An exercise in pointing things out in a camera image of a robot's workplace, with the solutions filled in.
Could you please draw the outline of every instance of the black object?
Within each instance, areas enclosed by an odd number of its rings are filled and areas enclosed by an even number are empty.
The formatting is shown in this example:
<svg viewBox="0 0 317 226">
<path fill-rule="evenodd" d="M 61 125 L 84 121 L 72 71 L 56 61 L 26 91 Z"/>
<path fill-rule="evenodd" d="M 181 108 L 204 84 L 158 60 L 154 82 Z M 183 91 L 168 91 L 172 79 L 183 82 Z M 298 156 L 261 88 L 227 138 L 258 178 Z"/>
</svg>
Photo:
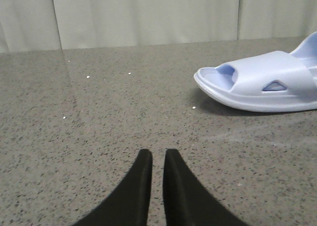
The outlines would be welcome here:
<svg viewBox="0 0 317 226">
<path fill-rule="evenodd" d="M 73 226 L 146 226 L 151 179 L 152 154 L 142 149 L 117 188 Z"/>
<path fill-rule="evenodd" d="M 165 155 L 163 198 L 167 226 L 247 226 L 207 192 L 176 149 Z"/>
</svg>

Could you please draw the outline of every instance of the quartz countertop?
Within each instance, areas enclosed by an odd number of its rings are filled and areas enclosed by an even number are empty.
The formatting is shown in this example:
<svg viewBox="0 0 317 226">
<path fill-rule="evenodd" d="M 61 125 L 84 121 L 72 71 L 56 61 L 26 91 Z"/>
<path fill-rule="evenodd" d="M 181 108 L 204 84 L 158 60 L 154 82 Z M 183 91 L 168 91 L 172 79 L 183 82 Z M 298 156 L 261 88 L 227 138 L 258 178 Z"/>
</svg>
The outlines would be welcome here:
<svg viewBox="0 0 317 226">
<path fill-rule="evenodd" d="M 302 40 L 1 54 L 0 225 L 71 225 L 142 148 L 154 162 L 149 226 L 166 225 L 168 148 L 251 226 L 317 225 L 317 111 L 235 110 L 193 79 L 200 67 L 289 52 Z"/>
</svg>

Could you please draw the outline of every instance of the floor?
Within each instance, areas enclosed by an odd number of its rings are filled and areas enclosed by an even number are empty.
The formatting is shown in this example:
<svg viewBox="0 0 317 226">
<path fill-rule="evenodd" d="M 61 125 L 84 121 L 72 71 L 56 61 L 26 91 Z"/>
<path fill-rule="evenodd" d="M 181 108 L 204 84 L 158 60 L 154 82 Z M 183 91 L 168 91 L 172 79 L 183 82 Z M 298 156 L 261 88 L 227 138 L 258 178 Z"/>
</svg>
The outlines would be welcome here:
<svg viewBox="0 0 317 226">
<path fill-rule="evenodd" d="M 231 109 L 193 79 L 200 67 L 289 52 L 302 39 L 0 55 L 0 225 L 71 225 L 142 148 L 154 158 L 149 226 L 165 225 L 168 148 L 250 225 L 317 225 L 317 112 Z"/>
</svg>

